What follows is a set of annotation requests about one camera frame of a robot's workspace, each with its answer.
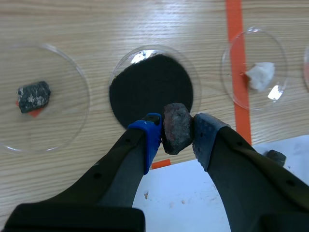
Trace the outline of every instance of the wood grain surface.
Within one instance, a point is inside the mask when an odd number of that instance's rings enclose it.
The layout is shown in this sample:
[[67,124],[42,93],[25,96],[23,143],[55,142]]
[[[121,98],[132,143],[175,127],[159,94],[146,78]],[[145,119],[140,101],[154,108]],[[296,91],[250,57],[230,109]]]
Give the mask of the wood grain surface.
[[[306,0],[243,1],[244,28],[263,27],[276,35],[289,68],[282,99],[251,112],[254,144],[309,131],[309,94],[302,73],[309,44],[308,11]],[[199,110],[235,127],[233,102],[220,78],[227,43],[223,0],[0,0],[0,31],[2,48],[20,42],[59,48],[82,68],[90,90],[86,124],[67,147],[36,155],[1,151],[1,225],[16,205],[47,199],[69,187],[124,132],[109,105],[108,83],[117,62],[137,47],[161,44],[185,55],[200,78]],[[272,47],[266,52],[272,54]],[[177,163],[195,157],[191,148],[178,156],[168,156],[160,148],[154,161],[167,158]]]

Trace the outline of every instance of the screw hole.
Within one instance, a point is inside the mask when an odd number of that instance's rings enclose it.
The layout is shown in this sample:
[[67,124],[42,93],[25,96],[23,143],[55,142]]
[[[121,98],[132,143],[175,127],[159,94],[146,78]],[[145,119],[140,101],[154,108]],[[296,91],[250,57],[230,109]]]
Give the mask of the screw hole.
[[93,178],[95,178],[95,179],[100,179],[100,178],[101,178],[101,173],[95,173],[95,174],[93,175]]
[[287,180],[285,181],[289,186],[294,187],[295,186],[295,182],[293,180]]

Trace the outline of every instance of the wooden table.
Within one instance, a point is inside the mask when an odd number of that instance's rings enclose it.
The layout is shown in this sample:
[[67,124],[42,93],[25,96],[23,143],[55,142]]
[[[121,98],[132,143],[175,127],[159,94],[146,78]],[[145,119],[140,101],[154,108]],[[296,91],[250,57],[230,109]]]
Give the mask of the wooden table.
[[[194,65],[201,81],[200,111],[235,127],[234,105],[220,79],[227,43],[224,0],[11,0],[0,3],[0,42],[49,43],[83,69],[91,94],[90,114],[66,148],[47,155],[1,155],[0,224],[20,203],[60,193],[107,153],[124,132],[108,98],[110,74],[132,49],[170,46]],[[243,25],[262,26],[281,40],[289,61],[289,84],[282,101],[251,112],[253,144],[306,134],[309,94],[303,80],[303,54],[309,41],[305,0],[244,0]],[[194,159],[191,148],[154,161]]]

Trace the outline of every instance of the black circular pad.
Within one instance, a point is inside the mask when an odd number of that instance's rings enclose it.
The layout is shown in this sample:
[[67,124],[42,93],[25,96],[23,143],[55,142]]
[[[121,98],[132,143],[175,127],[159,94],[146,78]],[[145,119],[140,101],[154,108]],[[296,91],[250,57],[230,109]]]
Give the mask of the black circular pad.
[[193,87],[186,70],[174,59],[156,55],[132,64],[110,86],[110,103],[125,128],[148,113],[163,115],[164,106],[182,103],[190,112]]

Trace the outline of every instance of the rock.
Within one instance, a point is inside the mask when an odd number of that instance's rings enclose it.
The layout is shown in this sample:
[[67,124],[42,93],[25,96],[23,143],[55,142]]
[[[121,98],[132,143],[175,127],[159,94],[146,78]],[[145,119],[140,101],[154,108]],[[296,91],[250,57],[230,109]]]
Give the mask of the rock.
[[49,102],[51,91],[45,81],[40,81],[20,87],[17,94],[19,109],[25,114],[45,107]]
[[164,107],[163,128],[162,144],[170,155],[177,155],[193,141],[193,118],[181,103]]
[[275,161],[281,167],[285,164],[286,156],[279,151],[270,150],[266,153],[266,157]]

